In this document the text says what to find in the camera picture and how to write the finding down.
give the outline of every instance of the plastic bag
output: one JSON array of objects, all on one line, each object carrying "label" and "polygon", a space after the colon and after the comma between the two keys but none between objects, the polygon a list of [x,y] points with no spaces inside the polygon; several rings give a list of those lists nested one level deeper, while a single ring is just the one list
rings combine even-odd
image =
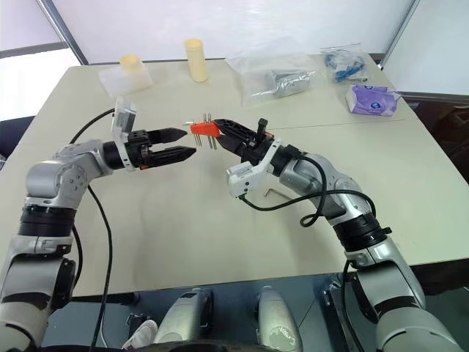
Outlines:
[{"label": "plastic bag", "polygon": [[347,80],[368,81],[365,56],[360,44],[323,48],[325,65],[335,82]]},{"label": "plastic bag", "polygon": [[290,37],[256,45],[226,58],[243,86],[243,105],[303,92],[317,72],[314,61]]}]

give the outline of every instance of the white wall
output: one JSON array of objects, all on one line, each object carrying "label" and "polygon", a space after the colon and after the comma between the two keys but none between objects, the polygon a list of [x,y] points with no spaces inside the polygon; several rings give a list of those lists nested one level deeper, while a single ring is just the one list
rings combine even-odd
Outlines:
[{"label": "white wall", "polygon": [[207,57],[291,35],[314,53],[362,42],[384,53],[411,0],[53,0],[90,63],[185,58],[183,43],[204,41]]},{"label": "white wall", "polygon": [[421,0],[383,71],[404,92],[469,95],[469,1]]},{"label": "white wall", "polygon": [[61,41],[36,0],[1,0],[0,8],[0,51]]},{"label": "white wall", "polygon": [[0,121],[35,116],[70,66],[79,66],[70,49],[0,60]]}]

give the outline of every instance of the white bracket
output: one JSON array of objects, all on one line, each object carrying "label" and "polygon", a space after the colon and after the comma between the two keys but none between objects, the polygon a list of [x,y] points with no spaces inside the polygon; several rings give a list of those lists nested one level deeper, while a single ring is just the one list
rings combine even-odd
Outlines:
[{"label": "white bracket", "polygon": [[280,143],[280,139],[275,139],[267,153],[265,153],[264,158],[256,166],[252,166],[249,161],[245,161],[227,169],[229,193],[233,197],[239,197],[248,191],[259,188],[267,173],[273,171],[270,162],[277,153]]},{"label": "white bracket", "polygon": [[125,149],[125,143],[128,142],[128,135],[132,132],[133,121],[135,119],[136,110],[135,106],[124,100],[123,97],[118,97],[116,100],[116,107],[114,110],[114,118],[112,119],[112,136],[116,143],[117,151],[124,164],[124,167],[128,171],[135,171],[135,167],[132,165],[129,159],[127,150]]}]

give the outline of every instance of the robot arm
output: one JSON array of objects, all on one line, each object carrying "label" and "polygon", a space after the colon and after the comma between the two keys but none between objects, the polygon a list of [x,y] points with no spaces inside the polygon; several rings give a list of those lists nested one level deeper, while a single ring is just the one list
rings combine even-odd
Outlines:
[{"label": "robot arm", "polygon": [[[338,172],[331,162],[315,154],[299,151],[265,131],[261,119],[257,132],[236,122],[215,120],[221,146],[241,157],[242,163],[228,170],[229,190],[234,197],[257,188],[267,172],[301,196],[319,194],[324,171],[327,191],[322,215],[334,228],[346,258],[357,269],[352,277],[354,292],[362,312],[377,323],[379,351],[461,351],[443,324],[425,310],[425,296],[412,270],[394,242],[374,217],[370,204],[341,190],[361,191],[348,175]],[[320,197],[310,200],[318,208]]]},{"label": "robot arm", "polygon": [[114,142],[69,144],[29,170],[20,228],[0,273],[0,351],[39,347],[49,315],[70,301],[75,263],[64,256],[70,253],[70,231],[89,183],[115,169],[148,169],[184,161],[195,153],[188,147],[151,151],[154,144],[173,142],[187,133],[174,128],[132,131],[134,117],[134,110],[118,101]]}]

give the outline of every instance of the metal pin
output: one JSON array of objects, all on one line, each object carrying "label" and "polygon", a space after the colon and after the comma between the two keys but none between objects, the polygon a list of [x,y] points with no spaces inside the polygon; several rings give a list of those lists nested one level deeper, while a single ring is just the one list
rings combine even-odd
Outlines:
[{"label": "metal pin", "polygon": [[[207,120],[207,114],[204,114],[204,123],[207,123],[208,120]],[[210,149],[213,149],[212,148],[212,139],[210,138],[210,136],[207,136],[208,138],[208,144],[210,145]]]},{"label": "metal pin", "polygon": [[[187,122],[183,123],[182,125],[183,125],[183,126],[190,126],[190,125],[194,125],[194,124],[195,124],[194,121],[187,121]],[[196,141],[196,145],[199,145],[199,140],[197,139],[197,135],[196,135],[196,134],[193,135],[193,138],[194,138],[194,140]]]},{"label": "metal pin", "polygon": [[[208,114],[208,122],[212,122],[212,114]],[[217,150],[217,140],[214,136],[212,136],[212,144],[213,144],[213,149]]]}]

